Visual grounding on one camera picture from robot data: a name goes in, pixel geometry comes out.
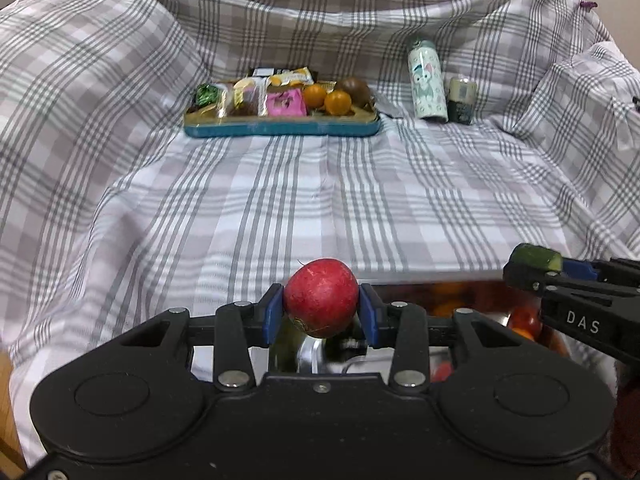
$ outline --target metal container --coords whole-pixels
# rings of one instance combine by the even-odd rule
[[[466,77],[452,77],[449,82],[449,119],[455,123],[471,124],[478,95],[478,85]]]
[[[444,82],[440,59],[432,41],[412,42],[409,49],[409,73],[415,116],[419,119],[435,119],[446,123],[449,117]]]

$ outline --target apple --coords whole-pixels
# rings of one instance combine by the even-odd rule
[[[339,260],[322,258],[298,270],[284,288],[284,310],[299,330],[317,338],[345,330],[358,306],[358,282]]]

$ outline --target purple clip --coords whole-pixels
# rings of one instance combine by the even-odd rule
[[[595,9],[597,6],[596,2],[580,2],[580,8],[587,9],[587,12],[591,12],[591,9]]]

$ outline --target stainless steel container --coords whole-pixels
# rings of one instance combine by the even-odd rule
[[[452,77],[449,82],[449,119],[455,123],[471,124],[478,85],[466,77]]]

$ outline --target cucumber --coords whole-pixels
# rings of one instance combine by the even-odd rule
[[[509,261],[540,270],[562,271],[562,254],[538,245],[520,244],[511,253]]]

